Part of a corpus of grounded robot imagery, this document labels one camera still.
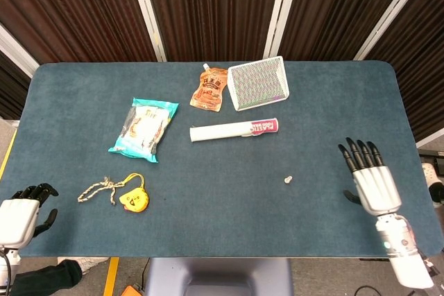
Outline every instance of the person's leg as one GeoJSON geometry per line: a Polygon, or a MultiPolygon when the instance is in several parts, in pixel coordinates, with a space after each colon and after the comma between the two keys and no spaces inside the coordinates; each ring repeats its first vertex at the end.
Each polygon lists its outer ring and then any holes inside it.
{"type": "Polygon", "coordinates": [[[34,272],[17,274],[11,296],[47,296],[60,289],[74,287],[82,279],[77,261],[64,260],[34,272]]]}
{"type": "Polygon", "coordinates": [[[61,263],[64,260],[75,260],[80,265],[83,275],[85,275],[91,268],[108,259],[109,257],[107,256],[59,256],[57,263],[61,263]]]}

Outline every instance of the orange object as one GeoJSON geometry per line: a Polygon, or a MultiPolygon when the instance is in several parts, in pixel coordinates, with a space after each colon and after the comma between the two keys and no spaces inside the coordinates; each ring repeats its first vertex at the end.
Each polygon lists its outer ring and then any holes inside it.
{"type": "Polygon", "coordinates": [[[199,88],[194,92],[190,105],[218,112],[222,105],[222,91],[227,85],[227,70],[210,68],[207,64],[200,75],[199,88]]]}
{"type": "Polygon", "coordinates": [[[122,296],[142,296],[142,294],[135,290],[132,286],[128,286],[123,291],[122,296]]]}

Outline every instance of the blue snack bag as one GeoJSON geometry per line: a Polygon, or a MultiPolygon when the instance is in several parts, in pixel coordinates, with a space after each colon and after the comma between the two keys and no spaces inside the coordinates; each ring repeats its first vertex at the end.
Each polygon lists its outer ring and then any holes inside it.
{"type": "Polygon", "coordinates": [[[134,98],[116,144],[108,152],[157,163],[157,143],[178,106],[178,103],[134,98]]]}

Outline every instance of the yellow tape measure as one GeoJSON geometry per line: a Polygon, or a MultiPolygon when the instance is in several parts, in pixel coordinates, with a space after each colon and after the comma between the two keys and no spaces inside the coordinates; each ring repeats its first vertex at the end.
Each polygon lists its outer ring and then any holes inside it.
{"type": "Polygon", "coordinates": [[[147,208],[148,203],[150,202],[150,198],[145,191],[144,185],[145,185],[145,179],[144,176],[140,175],[139,173],[132,173],[130,174],[122,183],[126,184],[134,177],[139,176],[142,180],[142,183],[139,187],[136,189],[129,191],[125,194],[123,194],[119,201],[127,211],[134,211],[135,213],[139,213],[145,208],[147,208]]]}

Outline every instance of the red label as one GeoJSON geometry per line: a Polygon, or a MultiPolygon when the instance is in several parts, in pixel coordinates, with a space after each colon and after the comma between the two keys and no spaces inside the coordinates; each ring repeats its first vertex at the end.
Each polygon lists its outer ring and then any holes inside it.
{"type": "Polygon", "coordinates": [[[253,127],[251,131],[252,135],[278,131],[278,120],[276,118],[264,119],[263,121],[252,121],[251,125],[253,127]]]}

